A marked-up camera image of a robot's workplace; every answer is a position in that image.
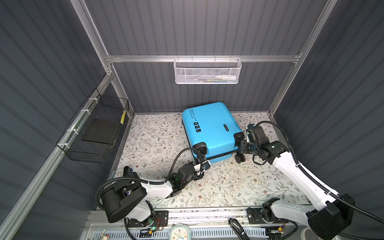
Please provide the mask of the blue hardshell suitcase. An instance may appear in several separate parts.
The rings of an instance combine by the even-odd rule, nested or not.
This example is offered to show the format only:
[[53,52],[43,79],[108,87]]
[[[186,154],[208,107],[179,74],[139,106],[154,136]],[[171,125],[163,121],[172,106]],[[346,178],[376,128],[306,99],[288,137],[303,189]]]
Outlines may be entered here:
[[221,102],[186,109],[182,118],[190,147],[199,150],[211,164],[229,159],[245,138]]

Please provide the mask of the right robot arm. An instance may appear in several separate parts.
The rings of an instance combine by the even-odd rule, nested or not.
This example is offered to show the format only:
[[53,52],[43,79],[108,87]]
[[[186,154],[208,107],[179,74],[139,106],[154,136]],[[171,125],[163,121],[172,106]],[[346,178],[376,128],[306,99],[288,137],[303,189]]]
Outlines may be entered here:
[[270,142],[260,126],[248,125],[246,133],[234,135],[236,159],[258,156],[286,175],[308,198],[311,205],[295,205],[273,197],[262,205],[264,222],[285,219],[309,227],[323,240],[331,240],[352,223],[354,199],[328,188],[294,157],[288,145]]

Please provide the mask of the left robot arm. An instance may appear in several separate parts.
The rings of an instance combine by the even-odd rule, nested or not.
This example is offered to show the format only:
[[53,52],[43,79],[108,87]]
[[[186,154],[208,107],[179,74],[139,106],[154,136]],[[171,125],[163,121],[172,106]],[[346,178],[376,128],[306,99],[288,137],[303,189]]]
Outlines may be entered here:
[[128,218],[146,227],[157,217],[151,199],[175,197],[190,182],[202,179],[210,167],[209,161],[187,163],[169,179],[155,182],[139,178],[137,173],[126,167],[123,177],[111,179],[99,187],[95,202],[98,208],[105,211],[109,223]]

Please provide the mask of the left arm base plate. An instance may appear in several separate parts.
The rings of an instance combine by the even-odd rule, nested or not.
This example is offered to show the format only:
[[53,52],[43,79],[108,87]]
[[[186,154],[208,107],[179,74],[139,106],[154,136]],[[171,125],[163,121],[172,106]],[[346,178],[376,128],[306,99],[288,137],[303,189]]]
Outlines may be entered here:
[[169,211],[155,211],[154,215],[149,216],[143,222],[135,219],[128,219],[129,228],[152,228],[166,227],[169,220]]

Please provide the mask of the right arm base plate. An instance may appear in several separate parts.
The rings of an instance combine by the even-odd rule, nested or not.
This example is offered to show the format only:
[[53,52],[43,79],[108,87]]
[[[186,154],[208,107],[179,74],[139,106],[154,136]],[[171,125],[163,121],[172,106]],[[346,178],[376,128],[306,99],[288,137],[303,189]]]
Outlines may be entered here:
[[261,207],[258,207],[258,208],[248,207],[246,209],[247,218],[250,224],[283,224],[285,225],[289,223],[288,220],[278,219],[278,218],[265,220],[262,214],[262,210],[263,208]]

